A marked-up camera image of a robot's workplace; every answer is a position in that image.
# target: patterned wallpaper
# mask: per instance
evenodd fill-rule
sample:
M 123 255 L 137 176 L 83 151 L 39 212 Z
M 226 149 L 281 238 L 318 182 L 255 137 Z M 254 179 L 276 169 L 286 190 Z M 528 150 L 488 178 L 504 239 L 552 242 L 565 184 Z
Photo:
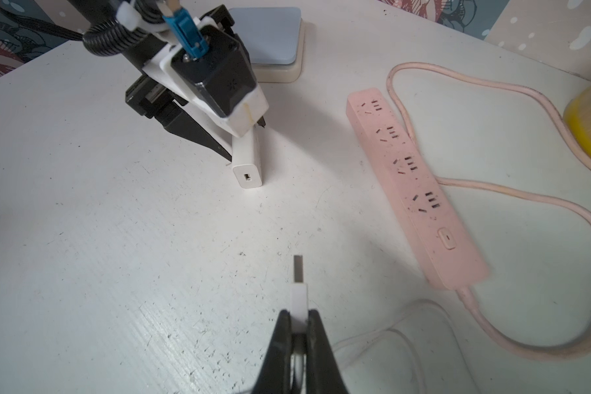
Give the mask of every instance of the patterned wallpaper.
M 380 1 L 591 81 L 591 0 Z M 89 26 L 67 0 L 0 0 L 0 5 L 78 32 Z M 0 76 L 61 43 L 0 14 Z
M 591 0 L 381 0 L 591 81 Z

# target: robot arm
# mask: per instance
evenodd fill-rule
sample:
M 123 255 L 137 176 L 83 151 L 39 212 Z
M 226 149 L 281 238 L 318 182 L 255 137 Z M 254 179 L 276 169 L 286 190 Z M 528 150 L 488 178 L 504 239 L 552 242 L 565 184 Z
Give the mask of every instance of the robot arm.
M 232 162 L 244 188 L 262 184 L 255 125 L 268 103 L 225 6 L 192 18 L 179 0 L 70 0 L 93 27 L 83 36 L 96 55 L 123 54 L 143 75 L 125 100 L 165 130 L 206 146 Z M 204 129 L 182 107 L 214 123 Z
M 303 381 L 307 394 L 348 394 L 319 312 L 309 309 L 307 293 L 302 256 L 294 256 L 291 308 L 278 314 L 252 394 L 300 394 Z

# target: pink power strip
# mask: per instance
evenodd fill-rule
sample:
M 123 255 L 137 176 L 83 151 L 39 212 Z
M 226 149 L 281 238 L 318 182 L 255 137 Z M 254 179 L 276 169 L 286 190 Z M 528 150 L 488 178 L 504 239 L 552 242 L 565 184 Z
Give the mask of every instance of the pink power strip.
M 427 282 L 457 290 L 486 278 L 479 250 L 381 92 L 351 93 L 346 115 Z

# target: blue cable clip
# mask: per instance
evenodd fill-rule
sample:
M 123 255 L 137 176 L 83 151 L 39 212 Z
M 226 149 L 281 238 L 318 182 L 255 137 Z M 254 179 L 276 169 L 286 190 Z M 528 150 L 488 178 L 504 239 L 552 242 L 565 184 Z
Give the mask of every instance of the blue cable clip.
M 193 59 L 199 59 L 208 52 L 208 43 L 185 8 L 175 11 L 173 16 L 163 16 L 163 18 Z

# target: white cable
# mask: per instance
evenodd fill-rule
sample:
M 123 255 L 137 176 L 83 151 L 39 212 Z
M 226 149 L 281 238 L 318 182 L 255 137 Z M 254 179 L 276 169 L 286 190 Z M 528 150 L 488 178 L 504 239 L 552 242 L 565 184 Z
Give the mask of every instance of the white cable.
M 419 394 L 426 393 L 427 390 L 426 390 L 426 385 L 424 383 L 425 374 L 424 374 L 424 370 L 422 368 L 422 363 L 420 362 L 420 359 L 418 356 L 418 352 L 416 351 L 413 344 L 409 341 L 409 339 L 404 334 L 402 334 L 400 331 L 398 331 L 397 329 L 394 328 L 394 326 L 399 324 L 400 322 L 402 322 L 402 320 L 408 318 L 414 312 L 421 310 L 423 308 L 433 309 L 433 310 L 439 312 L 445 318 L 447 326 L 449 327 L 449 330 L 453 333 L 453 337 L 455 338 L 455 343 L 456 343 L 457 348 L 460 352 L 460 355 L 462 355 L 462 361 L 464 361 L 466 371 L 468 371 L 471 381 L 473 382 L 473 386 L 475 387 L 475 390 L 477 390 L 478 393 L 481 393 L 481 390 L 479 389 L 477 382 L 475 382 L 475 379 L 473 378 L 473 373 L 471 372 L 468 362 L 466 361 L 464 351 L 462 350 L 462 347 L 459 344 L 459 338 L 457 337 L 456 330 L 454 329 L 455 324 L 453 324 L 453 320 L 451 319 L 449 313 L 446 310 L 444 310 L 444 308 L 440 304 L 438 304 L 430 299 L 418 299 L 417 301 L 411 302 L 410 304 L 405 306 L 400 311 L 400 313 L 398 314 L 398 316 L 396 317 L 396 319 L 394 320 L 394 322 L 391 325 L 386 325 L 382 328 L 377 328 L 375 330 L 372 330 L 370 332 L 366 332 L 361 335 L 355 335 L 354 337 L 343 339 L 343 340 L 339 341 L 338 343 L 334 344 L 333 353 L 336 353 L 340 349 L 343 349 L 343 348 L 348 347 L 350 345 L 355 345 L 358 343 L 361 344 L 361 346 L 359 348 L 357 348 L 357 351 L 354 352 L 351 357 L 345 358 L 345 359 L 340 360 L 338 362 L 339 369 L 342 370 L 342 369 L 345 369 L 346 367 L 350 366 L 353 362 L 355 362 L 358 358 L 360 358 L 363 355 L 363 353 L 365 353 L 368 349 L 370 349 L 372 346 L 374 346 L 375 343 L 379 342 L 383 338 L 383 335 L 393 332 L 393 333 L 397 334 L 401 339 L 403 339 L 405 346 L 410 350 L 411 361 L 412 361 L 412 364 L 414 365 L 414 370 L 415 370 L 415 373 L 418 377 L 418 392 L 419 392 Z
M 291 394 L 300 394 L 304 381 L 304 354 L 294 354 L 294 381 L 291 384 Z

